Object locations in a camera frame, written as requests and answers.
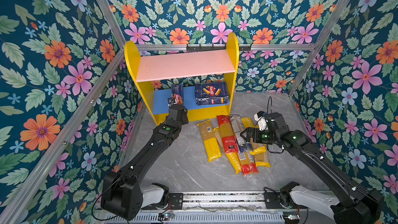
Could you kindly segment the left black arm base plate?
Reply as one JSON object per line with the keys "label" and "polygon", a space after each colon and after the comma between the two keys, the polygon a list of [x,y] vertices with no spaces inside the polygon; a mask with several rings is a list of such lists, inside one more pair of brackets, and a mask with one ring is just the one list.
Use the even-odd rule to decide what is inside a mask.
{"label": "left black arm base plate", "polygon": [[142,210],[181,210],[183,206],[184,194],[181,192],[169,193],[168,199],[164,202],[157,204],[151,204],[146,207],[142,207]]}

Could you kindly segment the yellow Pastatime bag right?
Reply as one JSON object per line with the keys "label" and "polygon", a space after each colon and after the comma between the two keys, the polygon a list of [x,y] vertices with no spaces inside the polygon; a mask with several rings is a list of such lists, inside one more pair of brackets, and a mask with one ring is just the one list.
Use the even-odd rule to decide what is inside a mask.
{"label": "yellow Pastatime bag right", "polygon": [[252,142],[252,147],[253,147],[253,155],[255,158],[256,167],[270,168],[271,164],[268,158],[266,145],[255,143],[254,140]]}

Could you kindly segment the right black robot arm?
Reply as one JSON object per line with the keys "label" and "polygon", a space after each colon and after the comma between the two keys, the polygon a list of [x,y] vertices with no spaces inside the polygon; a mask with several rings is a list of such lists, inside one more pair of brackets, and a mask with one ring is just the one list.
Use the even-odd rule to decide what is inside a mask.
{"label": "right black robot arm", "polygon": [[292,181],[280,189],[281,206],[304,206],[337,224],[374,224],[379,220],[383,203],[380,192],[367,190],[350,178],[322,155],[308,135],[300,130],[291,131],[280,113],[260,111],[255,120],[254,128],[248,127],[240,134],[244,140],[277,145],[310,168],[333,193],[324,195]]}

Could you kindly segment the yellow Pastatime bag lower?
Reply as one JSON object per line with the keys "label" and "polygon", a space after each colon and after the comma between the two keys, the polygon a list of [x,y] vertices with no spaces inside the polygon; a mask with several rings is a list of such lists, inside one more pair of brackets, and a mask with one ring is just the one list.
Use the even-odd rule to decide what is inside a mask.
{"label": "yellow Pastatime bag lower", "polygon": [[[215,137],[217,139],[217,142],[219,144],[221,151],[223,151],[223,142],[222,142],[222,138],[221,138],[218,127],[214,128],[214,134],[215,134]],[[241,172],[242,169],[241,169],[241,164],[240,164],[237,153],[231,152],[231,153],[224,153],[224,154],[227,157],[231,166],[233,167],[235,174],[239,174],[239,172]]]}

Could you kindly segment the yellow pastatime bag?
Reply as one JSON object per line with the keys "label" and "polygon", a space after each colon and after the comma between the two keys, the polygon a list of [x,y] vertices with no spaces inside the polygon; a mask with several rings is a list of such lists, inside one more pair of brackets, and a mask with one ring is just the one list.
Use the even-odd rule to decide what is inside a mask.
{"label": "yellow pastatime bag", "polygon": [[246,128],[251,128],[248,131],[248,135],[246,140],[250,142],[251,144],[251,150],[250,150],[250,154],[251,155],[257,155],[257,154],[261,154],[261,153],[266,153],[266,147],[263,144],[259,144],[259,143],[255,143],[255,132],[258,131],[259,129],[255,127],[255,125],[253,124],[252,120],[250,117],[243,117],[241,119],[245,129]]}
{"label": "yellow pastatime bag", "polygon": [[255,158],[256,167],[270,168],[271,164],[268,158],[266,145],[255,143],[254,140],[252,142],[252,147],[253,147],[253,155]]}
{"label": "yellow pastatime bag", "polygon": [[[214,134],[215,134],[215,137],[217,139],[217,142],[219,144],[221,151],[223,151],[223,142],[222,142],[222,138],[221,138],[218,127],[214,128]],[[239,174],[239,172],[241,172],[242,169],[241,169],[241,164],[240,164],[237,153],[231,152],[231,153],[224,153],[224,154],[227,157],[231,166],[233,167],[235,174]]]}

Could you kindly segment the blue Barilla spaghetti box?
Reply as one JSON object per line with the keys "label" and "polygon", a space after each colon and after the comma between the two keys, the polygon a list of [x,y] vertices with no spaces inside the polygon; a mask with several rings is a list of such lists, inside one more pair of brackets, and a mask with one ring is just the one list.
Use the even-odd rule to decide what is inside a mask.
{"label": "blue Barilla spaghetti box", "polygon": [[183,84],[172,85],[171,93],[179,94],[183,97],[184,96],[183,89],[184,89]]}

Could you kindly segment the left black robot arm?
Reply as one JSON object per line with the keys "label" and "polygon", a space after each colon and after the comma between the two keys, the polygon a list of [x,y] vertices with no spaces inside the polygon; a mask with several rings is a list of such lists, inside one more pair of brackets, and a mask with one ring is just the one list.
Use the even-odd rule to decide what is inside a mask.
{"label": "left black robot arm", "polygon": [[153,183],[142,188],[141,183],[154,162],[179,137],[182,126],[188,123],[186,107],[170,100],[169,115],[154,128],[148,143],[124,167],[105,176],[99,197],[101,209],[131,221],[143,207],[166,207],[170,191],[167,186]]}

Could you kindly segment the red ended spaghetti bag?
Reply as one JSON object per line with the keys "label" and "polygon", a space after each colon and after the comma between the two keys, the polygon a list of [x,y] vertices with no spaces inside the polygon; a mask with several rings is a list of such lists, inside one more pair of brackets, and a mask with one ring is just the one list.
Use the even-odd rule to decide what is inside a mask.
{"label": "red ended spaghetti bag", "polygon": [[249,152],[247,151],[238,152],[238,158],[240,162],[241,171],[244,176],[258,173],[255,160]]}

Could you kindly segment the blue Barilla rigatoni bag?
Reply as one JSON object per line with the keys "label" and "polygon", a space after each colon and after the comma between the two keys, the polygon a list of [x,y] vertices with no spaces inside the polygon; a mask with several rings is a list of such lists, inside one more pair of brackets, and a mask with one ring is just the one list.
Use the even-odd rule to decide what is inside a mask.
{"label": "blue Barilla rigatoni bag", "polygon": [[226,82],[196,84],[195,101],[198,106],[229,103],[229,92]]}

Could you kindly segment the yellow Pastatime bag upper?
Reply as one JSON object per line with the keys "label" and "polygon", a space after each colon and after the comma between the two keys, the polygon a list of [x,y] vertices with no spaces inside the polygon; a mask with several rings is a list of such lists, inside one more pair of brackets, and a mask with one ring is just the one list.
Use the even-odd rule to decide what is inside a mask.
{"label": "yellow Pastatime bag upper", "polygon": [[261,153],[266,153],[266,147],[263,144],[259,144],[259,143],[255,143],[255,132],[258,131],[259,129],[255,127],[255,125],[253,124],[252,120],[250,117],[243,117],[241,119],[245,129],[246,128],[251,128],[248,131],[248,135],[246,140],[250,142],[251,144],[251,150],[250,150],[250,154],[251,155],[257,155],[257,154],[261,154]]}

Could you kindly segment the yellow shelf unit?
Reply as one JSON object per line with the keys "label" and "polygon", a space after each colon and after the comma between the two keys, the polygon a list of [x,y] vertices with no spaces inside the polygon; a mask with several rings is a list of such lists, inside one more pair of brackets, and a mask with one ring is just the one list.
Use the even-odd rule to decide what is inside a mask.
{"label": "yellow shelf unit", "polygon": [[125,44],[126,66],[155,124],[162,123],[169,114],[167,99],[171,97],[171,91],[156,91],[152,82],[167,79],[223,74],[229,103],[198,106],[193,86],[184,89],[183,103],[188,110],[189,121],[231,113],[239,63],[238,40],[234,33],[229,34],[226,45],[226,50],[142,57],[138,45],[132,41]]}

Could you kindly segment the yellow spaghetti bag with barcode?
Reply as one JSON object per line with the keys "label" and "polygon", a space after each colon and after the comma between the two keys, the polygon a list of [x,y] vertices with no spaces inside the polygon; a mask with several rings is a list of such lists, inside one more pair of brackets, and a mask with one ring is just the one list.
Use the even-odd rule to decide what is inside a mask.
{"label": "yellow spaghetti bag with barcode", "polygon": [[207,161],[212,162],[222,157],[222,153],[215,137],[210,120],[197,124],[207,154]]}

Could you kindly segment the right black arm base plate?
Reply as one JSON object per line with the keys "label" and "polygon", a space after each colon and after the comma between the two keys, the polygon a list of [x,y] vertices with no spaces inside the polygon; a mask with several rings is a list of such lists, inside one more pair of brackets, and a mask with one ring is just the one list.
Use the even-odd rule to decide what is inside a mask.
{"label": "right black arm base plate", "polygon": [[264,202],[268,209],[285,208],[290,209],[293,207],[290,196],[286,192],[277,192],[271,189],[264,189]]}

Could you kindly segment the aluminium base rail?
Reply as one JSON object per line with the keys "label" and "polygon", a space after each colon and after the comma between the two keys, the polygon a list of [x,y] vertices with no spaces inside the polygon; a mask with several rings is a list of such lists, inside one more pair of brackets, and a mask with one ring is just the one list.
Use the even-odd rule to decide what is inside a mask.
{"label": "aluminium base rail", "polygon": [[332,217],[332,207],[339,200],[325,191],[312,191],[302,186],[296,186],[291,193],[285,191],[291,198],[293,207],[290,209],[268,209],[264,202],[264,191],[185,191],[181,210],[154,210],[157,212],[282,212],[299,214],[300,211],[313,210],[325,216]]}

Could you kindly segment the black bracket on back rail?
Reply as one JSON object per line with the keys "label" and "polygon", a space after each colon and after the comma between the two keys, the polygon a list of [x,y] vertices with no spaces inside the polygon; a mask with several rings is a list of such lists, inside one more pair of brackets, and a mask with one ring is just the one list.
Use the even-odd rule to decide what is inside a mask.
{"label": "black bracket on back rail", "polygon": [[[239,51],[251,51],[252,45],[238,45]],[[206,44],[206,45],[186,45],[186,51],[188,52],[202,52],[202,51],[215,51],[215,50],[226,50],[226,44]]]}

